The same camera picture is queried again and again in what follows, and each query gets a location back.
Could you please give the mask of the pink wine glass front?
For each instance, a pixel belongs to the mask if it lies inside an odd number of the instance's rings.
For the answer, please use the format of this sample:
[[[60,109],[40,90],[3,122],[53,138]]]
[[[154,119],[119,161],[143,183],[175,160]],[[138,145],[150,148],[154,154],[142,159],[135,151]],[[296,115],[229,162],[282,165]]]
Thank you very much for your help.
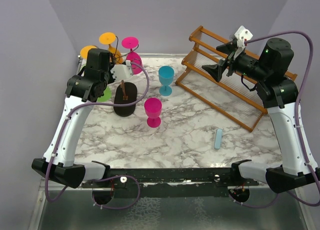
[[[136,37],[124,38],[121,42],[121,45],[126,49],[130,49],[130,52],[126,56],[126,60],[131,61],[131,63],[134,62],[140,66],[143,66],[140,56],[135,52],[135,50],[139,46],[139,40]]]

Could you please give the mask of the blue plastic wine glass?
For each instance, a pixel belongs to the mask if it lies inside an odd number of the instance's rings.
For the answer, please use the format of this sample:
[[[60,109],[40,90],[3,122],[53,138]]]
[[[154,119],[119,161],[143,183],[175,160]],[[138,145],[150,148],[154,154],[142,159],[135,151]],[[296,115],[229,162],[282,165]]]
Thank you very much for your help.
[[[169,96],[172,93],[172,89],[170,84],[174,80],[175,72],[170,66],[162,66],[158,71],[158,78],[161,83],[161,87],[159,89],[159,93],[162,96]]]

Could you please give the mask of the orange plastic wine glass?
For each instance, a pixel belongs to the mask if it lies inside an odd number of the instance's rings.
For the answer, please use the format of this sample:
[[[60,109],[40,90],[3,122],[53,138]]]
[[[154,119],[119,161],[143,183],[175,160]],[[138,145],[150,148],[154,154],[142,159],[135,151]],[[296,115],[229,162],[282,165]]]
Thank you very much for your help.
[[[112,43],[116,41],[116,47],[112,46]],[[123,58],[122,54],[118,50],[119,39],[112,32],[102,33],[99,37],[99,42],[103,45],[108,45],[108,50],[113,54],[114,61],[116,64],[122,64]]]

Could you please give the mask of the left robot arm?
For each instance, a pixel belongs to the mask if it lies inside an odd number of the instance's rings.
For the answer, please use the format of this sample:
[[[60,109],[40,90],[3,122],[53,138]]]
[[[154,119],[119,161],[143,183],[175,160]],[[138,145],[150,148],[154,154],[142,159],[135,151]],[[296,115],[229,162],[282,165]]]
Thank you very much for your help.
[[[43,157],[35,158],[31,164],[42,177],[72,188],[91,179],[99,187],[110,183],[110,174],[104,166],[75,163],[75,151],[94,103],[112,78],[110,70],[113,66],[110,51],[93,48],[88,51],[83,73],[67,81],[63,112],[54,137]]]

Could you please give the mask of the pink wine glass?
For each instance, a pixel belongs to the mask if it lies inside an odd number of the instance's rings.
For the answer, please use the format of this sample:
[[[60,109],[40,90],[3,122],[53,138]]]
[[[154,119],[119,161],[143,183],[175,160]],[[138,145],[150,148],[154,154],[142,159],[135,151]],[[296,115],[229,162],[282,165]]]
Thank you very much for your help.
[[[126,60],[131,61],[131,63],[134,62],[140,66],[143,66],[140,56],[135,52],[135,50],[139,46],[139,40],[136,37],[124,38],[121,42],[121,45],[126,49],[130,49],[130,52],[126,56]]]
[[[160,114],[162,103],[158,98],[149,98],[144,103],[144,110],[147,115],[147,124],[151,128],[157,128],[161,124]]]

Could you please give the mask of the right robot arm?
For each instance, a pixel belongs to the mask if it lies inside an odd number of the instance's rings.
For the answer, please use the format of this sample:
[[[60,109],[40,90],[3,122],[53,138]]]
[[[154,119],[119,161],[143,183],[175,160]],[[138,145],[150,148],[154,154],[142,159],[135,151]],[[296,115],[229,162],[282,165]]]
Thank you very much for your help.
[[[231,41],[216,48],[227,54],[217,64],[203,65],[216,82],[227,75],[240,73],[256,81],[251,89],[256,91],[267,109],[282,155],[280,166],[242,160],[231,165],[230,181],[242,185],[247,179],[266,183],[275,193],[286,192],[314,183],[320,178],[320,169],[306,146],[306,135],[302,129],[299,113],[298,88],[295,82],[285,76],[294,52],[288,41],[271,38],[259,57],[255,59],[245,52],[236,54],[236,42]]]

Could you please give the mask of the yellow plastic wine glass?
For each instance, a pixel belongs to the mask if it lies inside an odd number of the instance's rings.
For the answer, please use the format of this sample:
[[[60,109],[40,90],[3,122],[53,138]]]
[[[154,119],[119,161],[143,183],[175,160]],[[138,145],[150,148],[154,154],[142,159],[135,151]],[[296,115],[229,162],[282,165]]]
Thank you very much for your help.
[[[91,50],[91,49],[97,49],[97,46],[87,45],[87,46],[83,47],[83,48],[80,50],[80,56],[81,56],[81,58],[87,59],[87,57],[88,57],[88,52],[89,52],[89,50]]]

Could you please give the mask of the green plastic wine glass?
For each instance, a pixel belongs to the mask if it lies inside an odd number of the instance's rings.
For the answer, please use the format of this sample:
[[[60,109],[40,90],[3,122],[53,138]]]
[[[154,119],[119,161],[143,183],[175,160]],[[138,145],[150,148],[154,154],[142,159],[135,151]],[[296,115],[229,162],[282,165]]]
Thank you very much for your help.
[[[109,87],[106,87],[106,89],[103,92],[103,95],[97,98],[97,102],[106,102],[108,101],[112,96],[112,91]]]

